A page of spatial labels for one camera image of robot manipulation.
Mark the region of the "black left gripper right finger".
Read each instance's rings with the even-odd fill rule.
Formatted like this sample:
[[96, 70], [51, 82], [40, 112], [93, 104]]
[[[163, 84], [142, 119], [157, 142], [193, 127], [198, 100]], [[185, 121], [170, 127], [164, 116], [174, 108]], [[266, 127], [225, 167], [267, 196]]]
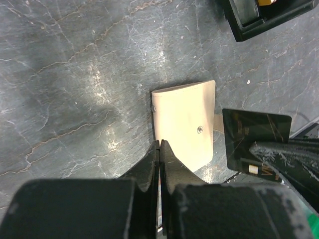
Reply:
[[311, 239], [296, 195], [279, 183], [208, 184], [160, 144], [162, 229], [169, 239]]

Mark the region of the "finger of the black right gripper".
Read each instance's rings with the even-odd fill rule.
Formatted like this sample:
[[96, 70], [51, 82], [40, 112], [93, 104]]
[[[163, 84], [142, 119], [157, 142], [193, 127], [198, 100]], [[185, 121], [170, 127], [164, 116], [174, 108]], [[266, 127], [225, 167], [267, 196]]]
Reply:
[[249, 151], [269, 166], [315, 214], [319, 213], [319, 140], [255, 142]]

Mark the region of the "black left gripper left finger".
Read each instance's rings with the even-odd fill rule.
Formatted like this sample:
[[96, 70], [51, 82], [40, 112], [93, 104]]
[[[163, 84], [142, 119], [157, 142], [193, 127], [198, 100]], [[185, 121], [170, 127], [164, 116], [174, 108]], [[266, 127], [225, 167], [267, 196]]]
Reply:
[[155, 239], [159, 143], [116, 179], [36, 179], [14, 195], [3, 239]]

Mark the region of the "black VIP card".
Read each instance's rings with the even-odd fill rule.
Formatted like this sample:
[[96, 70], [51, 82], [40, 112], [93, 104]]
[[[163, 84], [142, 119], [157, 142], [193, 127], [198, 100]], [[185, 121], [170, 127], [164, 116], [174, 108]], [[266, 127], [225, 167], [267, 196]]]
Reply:
[[255, 142], [287, 143], [292, 118], [234, 109], [223, 109], [222, 116], [228, 169], [280, 183], [281, 178], [249, 149]]

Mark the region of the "beige leather card holder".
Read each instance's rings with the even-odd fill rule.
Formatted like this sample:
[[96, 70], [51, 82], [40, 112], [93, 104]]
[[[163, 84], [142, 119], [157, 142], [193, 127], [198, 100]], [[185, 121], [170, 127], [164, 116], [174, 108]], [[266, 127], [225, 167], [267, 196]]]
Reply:
[[174, 155], [192, 172], [213, 159], [213, 133], [224, 133], [215, 114], [214, 80], [152, 91], [157, 141], [169, 142]]

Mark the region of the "black plastic card box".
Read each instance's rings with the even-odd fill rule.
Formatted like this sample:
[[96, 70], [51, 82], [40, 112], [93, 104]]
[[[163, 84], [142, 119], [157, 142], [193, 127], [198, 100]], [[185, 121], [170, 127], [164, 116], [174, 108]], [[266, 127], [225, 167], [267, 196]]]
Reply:
[[277, 0], [259, 6], [257, 0], [219, 0], [237, 42], [254, 36], [298, 17], [319, 4], [317, 0]]

